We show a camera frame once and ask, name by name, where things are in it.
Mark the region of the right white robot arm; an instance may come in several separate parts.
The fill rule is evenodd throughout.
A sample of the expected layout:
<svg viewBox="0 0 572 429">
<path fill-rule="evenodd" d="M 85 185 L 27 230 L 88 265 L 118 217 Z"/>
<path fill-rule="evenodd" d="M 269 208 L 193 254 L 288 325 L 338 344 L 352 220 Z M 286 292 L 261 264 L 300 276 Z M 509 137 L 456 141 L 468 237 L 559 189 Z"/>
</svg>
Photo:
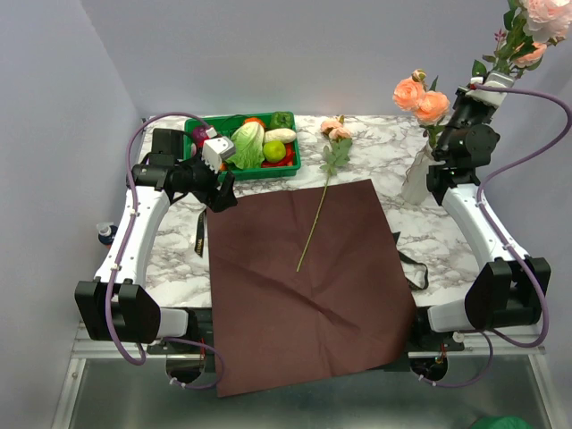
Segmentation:
<svg viewBox="0 0 572 429">
<path fill-rule="evenodd" d="M 458 88 L 454 113 L 433 149 L 426 187 L 460 228 L 480 272 L 464 298 L 427 308 L 426 319 L 412 326 L 411 339 L 420 349 L 433 349 L 444 332 L 531 325 L 543 315 L 551 268 L 510 236 L 476 175 L 500 140 L 489 123 L 513 84 L 492 73 Z"/>
</svg>

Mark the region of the black ribbon with gold text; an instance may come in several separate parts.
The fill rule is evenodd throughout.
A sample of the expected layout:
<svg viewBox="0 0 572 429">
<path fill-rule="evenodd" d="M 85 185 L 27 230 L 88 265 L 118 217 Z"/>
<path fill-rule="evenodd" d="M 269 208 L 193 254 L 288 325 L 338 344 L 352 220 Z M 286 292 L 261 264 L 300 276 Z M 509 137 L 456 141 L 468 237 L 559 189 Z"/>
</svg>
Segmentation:
<svg viewBox="0 0 572 429">
<path fill-rule="evenodd" d="M 203 209 L 197 220 L 196 237 L 194 252 L 199 256 L 203 257 L 206 245 L 206 210 Z M 427 290 L 429 287 L 429 270 L 428 266 L 424 263 L 418 262 L 411 257 L 405 255 L 400 250 L 398 251 L 400 257 L 400 262 L 405 265 L 413 265 L 415 267 L 423 268 L 423 281 L 421 284 L 416 284 L 415 282 L 408 280 L 408 286 L 412 291 Z"/>
</svg>

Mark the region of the red paper bouquet wrap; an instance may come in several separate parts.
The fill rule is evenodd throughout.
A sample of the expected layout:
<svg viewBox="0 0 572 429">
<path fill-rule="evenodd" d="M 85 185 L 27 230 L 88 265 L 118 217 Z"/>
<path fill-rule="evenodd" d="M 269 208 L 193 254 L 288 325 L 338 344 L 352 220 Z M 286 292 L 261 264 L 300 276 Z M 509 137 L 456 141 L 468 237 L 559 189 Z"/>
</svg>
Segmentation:
<svg viewBox="0 0 572 429">
<path fill-rule="evenodd" d="M 404 353 L 416 305 L 370 180 L 243 197 L 207 239 L 220 397 Z"/>
</svg>

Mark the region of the pale pink rose stem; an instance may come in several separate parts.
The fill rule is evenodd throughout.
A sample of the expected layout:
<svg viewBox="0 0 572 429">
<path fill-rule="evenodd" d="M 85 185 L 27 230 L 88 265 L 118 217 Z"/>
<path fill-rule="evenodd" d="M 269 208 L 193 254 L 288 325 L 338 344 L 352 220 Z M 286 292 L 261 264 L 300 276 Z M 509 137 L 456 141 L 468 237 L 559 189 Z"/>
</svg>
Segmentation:
<svg viewBox="0 0 572 429">
<path fill-rule="evenodd" d="M 569 0 L 509 1 L 508 7 L 503 28 L 494 33 L 493 53 L 473 63 L 474 77 L 485 78 L 491 72 L 499 72 L 518 80 L 540 66 L 549 47 L 568 37 Z"/>
</svg>

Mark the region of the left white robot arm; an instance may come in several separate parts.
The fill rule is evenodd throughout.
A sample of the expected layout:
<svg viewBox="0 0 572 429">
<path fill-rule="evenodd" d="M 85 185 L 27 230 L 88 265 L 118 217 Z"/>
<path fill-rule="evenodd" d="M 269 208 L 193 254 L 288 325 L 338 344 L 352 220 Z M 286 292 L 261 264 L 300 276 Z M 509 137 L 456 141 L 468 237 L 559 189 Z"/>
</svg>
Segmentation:
<svg viewBox="0 0 572 429">
<path fill-rule="evenodd" d="M 193 311 L 159 307 L 144 289 L 158 228 L 178 197 L 191 194 L 215 213 L 237 204 L 233 175 L 218 180 L 223 162 L 236 152 L 232 141 L 207 128 L 203 146 L 186 159 L 187 135 L 181 130 L 153 131 L 151 151 L 130 169 L 125 208 L 107 257 L 93 280 L 76 287 L 74 298 L 94 341 L 150 344 L 167 337 L 180 353 L 197 346 Z"/>
</svg>

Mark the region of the pink artificial flowers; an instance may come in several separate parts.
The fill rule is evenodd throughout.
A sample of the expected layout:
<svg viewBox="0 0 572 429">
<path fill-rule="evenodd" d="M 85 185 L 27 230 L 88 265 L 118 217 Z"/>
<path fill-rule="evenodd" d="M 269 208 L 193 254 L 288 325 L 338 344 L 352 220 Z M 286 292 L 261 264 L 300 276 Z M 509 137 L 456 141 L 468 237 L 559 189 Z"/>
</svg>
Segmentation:
<svg viewBox="0 0 572 429">
<path fill-rule="evenodd" d="M 334 119 L 327 119 L 322 122 L 320 126 L 321 134 L 327 139 L 328 143 L 323 149 L 323 161 L 320 169 L 325 173 L 325 182 L 321 197 L 315 212 L 315 217 L 312 222 L 305 246 L 299 258 L 296 267 L 296 272 L 299 273 L 303 265 L 304 259 L 307 255 L 310 242 L 313 238 L 315 228 L 317 226 L 330 180 L 335 176 L 341 167 L 347 165 L 350 161 L 349 151 L 353 145 L 351 132 L 345 126 L 345 116 L 340 115 Z"/>
</svg>

